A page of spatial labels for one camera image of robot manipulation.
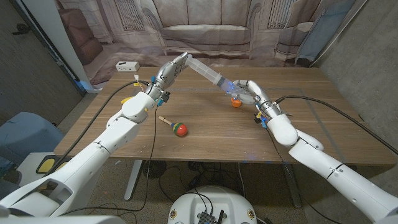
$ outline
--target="chair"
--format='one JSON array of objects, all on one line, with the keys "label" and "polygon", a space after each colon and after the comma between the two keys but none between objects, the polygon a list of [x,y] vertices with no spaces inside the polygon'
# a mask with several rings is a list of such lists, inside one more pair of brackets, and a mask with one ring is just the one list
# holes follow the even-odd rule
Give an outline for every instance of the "chair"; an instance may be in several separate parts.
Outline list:
[{"label": "chair", "polygon": [[261,0],[142,0],[141,8],[167,50],[251,57]]},{"label": "chair", "polygon": [[0,156],[20,165],[31,152],[52,152],[62,139],[46,119],[21,112],[0,126]]}]

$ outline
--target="table leg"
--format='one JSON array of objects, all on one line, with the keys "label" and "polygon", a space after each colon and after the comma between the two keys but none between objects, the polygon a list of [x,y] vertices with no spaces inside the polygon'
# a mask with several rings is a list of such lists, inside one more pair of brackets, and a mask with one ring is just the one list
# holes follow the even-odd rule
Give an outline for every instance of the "table leg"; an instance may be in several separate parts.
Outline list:
[{"label": "table leg", "polygon": [[282,169],[284,170],[287,185],[289,186],[290,194],[292,196],[293,206],[295,208],[301,208],[302,207],[301,198],[300,198],[299,190],[297,188],[292,165],[286,164],[286,167],[282,166]]},{"label": "table leg", "polygon": [[131,174],[129,178],[129,183],[127,184],[126,193],[124,193],[124,199],[130,200],[132,197],[132,192],[137,184],[137,179],[139,176],[139,171],[141,169],[142,160],[135,160],[132,165]]}]

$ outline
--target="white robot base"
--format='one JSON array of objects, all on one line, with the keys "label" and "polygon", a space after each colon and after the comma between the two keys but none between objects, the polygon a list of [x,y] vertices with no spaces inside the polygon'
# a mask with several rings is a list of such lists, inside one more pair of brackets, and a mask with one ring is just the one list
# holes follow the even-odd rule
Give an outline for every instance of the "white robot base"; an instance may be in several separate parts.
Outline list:
[{"label": "white robot base", "polygon": [[[211,223],[208,221],[209,219],[204,221],[203,215],[213,219],[213,222],[216,221],[222,224],[257,223],[253,206],[237,192],[215,185],[198,187],[197,191],[211,200],[213,208],[209,200],[201,196],[206,203],[206,213],[209,215],[202,213],[206,209],[205,204],[200,196],[196,194],[195,189],[192,189],[174,202],[169,212],[168,224]],[[224,211],[224,218],[219,222],[221,210]]]}]

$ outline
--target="white power strip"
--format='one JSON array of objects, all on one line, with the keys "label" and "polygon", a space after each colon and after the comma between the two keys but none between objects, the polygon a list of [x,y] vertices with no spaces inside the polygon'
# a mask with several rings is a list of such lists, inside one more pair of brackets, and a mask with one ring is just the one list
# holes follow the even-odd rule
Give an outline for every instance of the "white power strip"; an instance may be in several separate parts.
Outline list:
[{"label": "white power strip", "polygon": [[138,68],[138,62],[118,62],[116,64],[118,72],[136,72],[138,71]]}]

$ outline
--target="wooden maraca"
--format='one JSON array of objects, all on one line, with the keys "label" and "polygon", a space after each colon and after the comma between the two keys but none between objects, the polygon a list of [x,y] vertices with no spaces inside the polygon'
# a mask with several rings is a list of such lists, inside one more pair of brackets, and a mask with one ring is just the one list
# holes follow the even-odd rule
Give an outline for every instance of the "wooden maraca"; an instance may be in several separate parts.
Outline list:
[{"label": "wooden maraca", "polygon": [[170,121],[168,121],[166,118],[164,118],[162,116],[159,116],[159,119],[161,121],[169,124],[171,127],[173,127],[174,134],[176,134],[179,137],[186,135],[186,133],[188,132],[186,125],[183,123],[171,123]]}]

